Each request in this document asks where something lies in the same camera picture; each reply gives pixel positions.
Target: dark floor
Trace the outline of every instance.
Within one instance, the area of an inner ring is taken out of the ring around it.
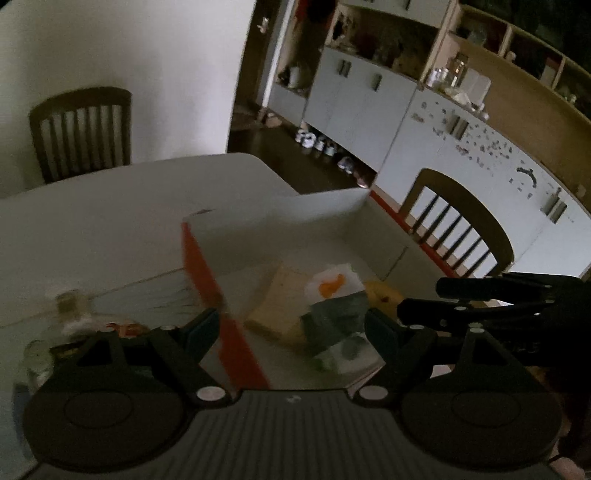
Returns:
[[[357,187],[355,179],[339,170],[332,158],[314,149],[303,149],[294,134],[287,127],[231,132],[228,152],[260,158],[298,193]]]

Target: open box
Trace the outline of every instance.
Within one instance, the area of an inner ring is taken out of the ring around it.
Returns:
[[[272,197],[192,215],[183,223],[184,265],[204,304],[223,312],[220,360],[237,388],[345,388],[381,366],[337,375],[243,327],[282,265],[310,278],[350,264],[405,297],[436,299],[443,276],[367,190]],[[305,308],[304,293],[301,302]],[[301,310],[294,311],[299,317]]]

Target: cabinet handle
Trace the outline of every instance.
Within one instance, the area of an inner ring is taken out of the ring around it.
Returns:
[[[351,66],[352,66],[352,63],[348,61],[347,68],[345,68],[345,73],[344,73],[346,79],[349,78],[349,72],[351,71]]]
[[[456,140],[462,140],[462,138],[464,138],[466,130],[468,129],[468,126],[469,123],[467,121],[465,121],[459,115],[456,115],[452,122],[452,128],[449,131],[449,133]]]
[[[379,90],[379,86],[382,85],[382,79],[384,77],[382,77],[382,75],[380,75],[379,73],[376,75],[376,80],[374,82],[374,87],[372,88],[372,90],[374,92],[377,92]]]
[[[558,220],[562,217],[562,214],[566,211],[567,205],[562,200],[559,202],[556,209],[550,214],[550,221],[553,224],[557,224]]]

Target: shelf compartment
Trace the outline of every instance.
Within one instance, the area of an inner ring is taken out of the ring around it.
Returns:
[[[564,70],[556,86],[556,94],[591,120],[591,76],[572,62]]]
[[[560,70],[563,56],[553,48],[548,48],[536,38],[516,32],[509,47],[510,55],[516,57],[514,64],[540,82],[551,88]]]
[[[437,32],[408,18],[339,4],[326,45],[418,80]]]
[[[507,24],[491,15],[483,15],[475,10],[465,11],[456,35],[493,53],[499,53],[507,32]]]

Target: chair backrest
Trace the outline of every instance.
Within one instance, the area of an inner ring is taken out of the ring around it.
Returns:
[[[46,183],[129,165],[131,93],[115,87],[66,92],[29,113]]]
[[[425,188],[434,196],[423,198],[428,201],[423,208],[417,201]],[[421,170],[399,214],[406,220],[412,210],[416,216],[411,228],[415,239],[420,244],[431,242],[433,252],[458,276],[470,277],[489,265],[491,255],[496,265],[485,275],[498,275],[515,261],[501,224],[473,194],[443,173]]]

